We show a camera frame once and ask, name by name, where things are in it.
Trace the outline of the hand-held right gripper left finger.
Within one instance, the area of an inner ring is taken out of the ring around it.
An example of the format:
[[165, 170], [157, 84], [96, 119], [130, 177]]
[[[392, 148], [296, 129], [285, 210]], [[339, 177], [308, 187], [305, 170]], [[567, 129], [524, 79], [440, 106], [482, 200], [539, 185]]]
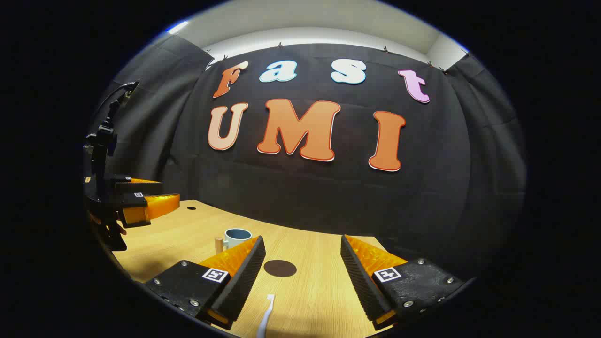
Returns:
[[145, 282], [156, 297], [222, 329], [238, 320], [266, 255], [256, 236], [200, 263], [179, 261]]

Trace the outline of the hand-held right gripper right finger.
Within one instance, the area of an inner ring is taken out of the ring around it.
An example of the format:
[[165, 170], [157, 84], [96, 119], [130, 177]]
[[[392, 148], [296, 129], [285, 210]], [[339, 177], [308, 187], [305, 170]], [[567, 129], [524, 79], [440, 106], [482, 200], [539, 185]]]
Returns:
[[376, 330], [418, 321], [465, 287], [429, 259], [405, 260], [353, 236], [341, 236], [340, 255]]

